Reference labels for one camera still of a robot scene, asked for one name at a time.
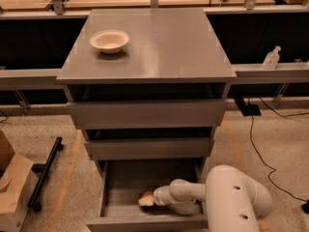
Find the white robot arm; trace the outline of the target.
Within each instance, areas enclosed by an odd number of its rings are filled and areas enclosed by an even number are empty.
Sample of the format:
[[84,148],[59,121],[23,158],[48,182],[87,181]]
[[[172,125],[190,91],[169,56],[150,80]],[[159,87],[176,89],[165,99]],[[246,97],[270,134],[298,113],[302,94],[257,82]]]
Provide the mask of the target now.
[[272,209],[269,191],[259,182],[229,165],[217,165],[204,184],[176,179],[169,186],[146,191],[140,207],[206,204],[210,232],[260,232],[259,219]]

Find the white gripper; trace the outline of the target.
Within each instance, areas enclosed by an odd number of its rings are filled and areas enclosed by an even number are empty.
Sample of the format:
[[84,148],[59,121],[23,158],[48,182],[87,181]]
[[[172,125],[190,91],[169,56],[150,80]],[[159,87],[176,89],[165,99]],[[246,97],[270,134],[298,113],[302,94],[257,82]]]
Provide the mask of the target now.
[[163,186],[154,190],[154,196],[145,195],[138,200],[141,207],[168,206],[175,204],[177,199],[171,194],[169,186]]

